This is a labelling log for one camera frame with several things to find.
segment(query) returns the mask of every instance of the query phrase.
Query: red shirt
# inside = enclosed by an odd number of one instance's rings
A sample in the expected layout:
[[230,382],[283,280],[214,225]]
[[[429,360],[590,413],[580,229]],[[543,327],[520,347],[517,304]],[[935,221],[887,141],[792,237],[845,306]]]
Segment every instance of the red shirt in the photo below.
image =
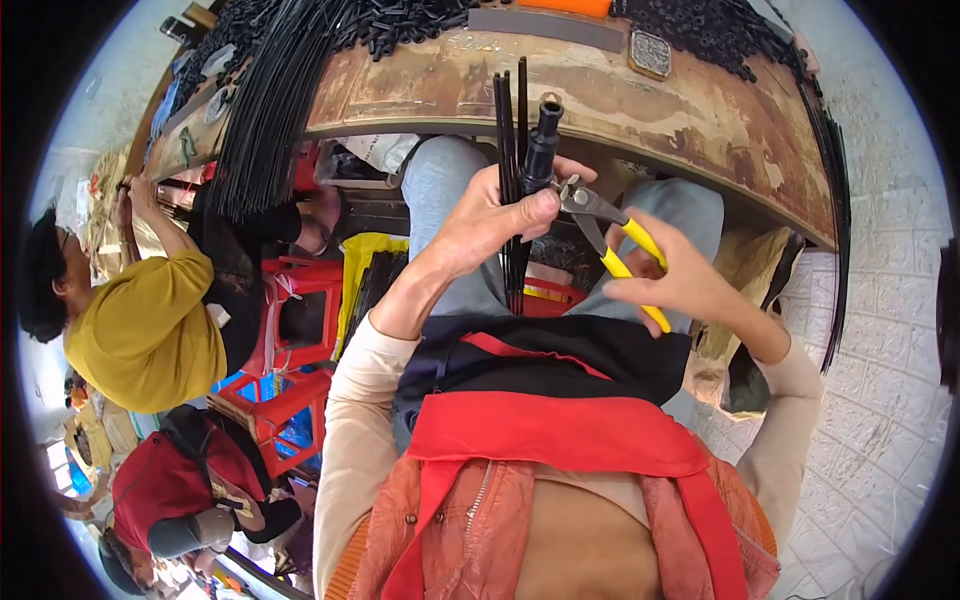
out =
[[[210,434],[206,461],[257,502],[266,498],[250,461],[222,429]],[[113,480],[113,528],[121,540],[143,550],[150,550],[147,537],[157,521],[195,515],[214,505],[197,464],[158,431],[131,452]]]

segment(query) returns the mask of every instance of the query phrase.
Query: gray pants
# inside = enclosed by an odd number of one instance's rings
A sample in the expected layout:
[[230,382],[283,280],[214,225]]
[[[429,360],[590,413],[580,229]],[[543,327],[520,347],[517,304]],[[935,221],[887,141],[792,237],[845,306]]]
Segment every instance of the gray pants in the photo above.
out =
[[[440,230],[446,216],[464,195],[470,178],[488,166],[487,159],[472,142],[444,135],[423,142],[410,158],[401,189],[410,208],[410,258],[422,251]],[[712,262],[720,246],[723,226],[723,199],[716,192],[685,180],[645,181],[631,185],[624,194],[623,208],[635,206],[679,229]],[[617,253],[621,258],[636,248],[627,238]],[[603,295],[603,275],[587,298],[567,311],[568,315],[596,315],[638,321],[636,308]],[[677,332],[690,329],[690,318],[664,311]],[[503,292],[503,271],[499,258],[492,256],[473,273],[462,276],[437,301],[432,316],[511,314]]]

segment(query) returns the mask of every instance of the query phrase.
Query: red apron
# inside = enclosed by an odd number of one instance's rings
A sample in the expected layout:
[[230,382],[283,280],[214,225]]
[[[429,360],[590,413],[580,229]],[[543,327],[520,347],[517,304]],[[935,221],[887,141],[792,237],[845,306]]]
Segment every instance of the red apron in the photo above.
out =
[[[534,353],[485,333],[464,336],[498,356]],[[573,357],[590,374],[606,376]],[[658,406],[631,397],[553,398],[516,392],[427,396],[407,454],[424,461],[415,537],[383,588],[387,600],[423,597],[421,537],[467,460],[530,461],[560,470],[619,471],[675,479],[707,557],[716,600],[740,600],[747,583],[727,507],[708,460],[685,427]]]

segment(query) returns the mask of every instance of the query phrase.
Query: hand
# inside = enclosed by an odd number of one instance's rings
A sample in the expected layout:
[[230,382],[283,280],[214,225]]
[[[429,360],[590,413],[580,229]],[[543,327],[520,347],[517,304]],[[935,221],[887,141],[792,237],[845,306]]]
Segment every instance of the hand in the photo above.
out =
[[[592,169],[561,156],[554,159],[553,168],[561,180],[574,174],[586,182],[597,177]],[[429,260],[453,278],[464,276],[513,236],[522,234],[532,239],[544,235],[559,211],[560,197],[549,188],[516,204],[500,205],[498,167],[487,167],[473,176],[463,198],[417,260]]]
[[[662,333],[660,326],[639,309],[642,304],[675,310],[700,321],[725,322],[743,300],[739,293],[678,229],[635,208],[625,212],[657,242],[666,258],[667,273],[660,270],[653,256],[637,248],[624,259],[636,277],[608,282],[604,295],[636,305],[637,314],[655,338]],[[623,229],[613,226],[607,243],[617,250],[625,236]]]
[[213,564],[217,559],[217,555],[209,548],[201,550],[196,558],[184,556],[182,559],[183,562],[204,581],[209,582],[213,579]]
[[130,182],[130,201],[133,212],[141,219],[154,216],[159,212],[156,204],[156,186],[146,175],[138,175]]
[[133,227],[133,204],[126,188],[121,187],[117,191],[117,198],[113,202],[113,210],[110,212],[110,220],[121,231]]

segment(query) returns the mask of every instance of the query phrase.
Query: window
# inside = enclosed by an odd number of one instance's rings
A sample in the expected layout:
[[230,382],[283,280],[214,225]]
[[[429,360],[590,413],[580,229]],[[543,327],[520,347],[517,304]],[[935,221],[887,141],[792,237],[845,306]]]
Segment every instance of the window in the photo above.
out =
[[76,497],[77,491],[73,489],[73,480],[70,477],[70,464],[67,462],[66,453],[69,450],[63,441],[54,442],[46,447],[47,462],[50,464],[50,470],[54,474],[54,488],[57,492],[68,497]]

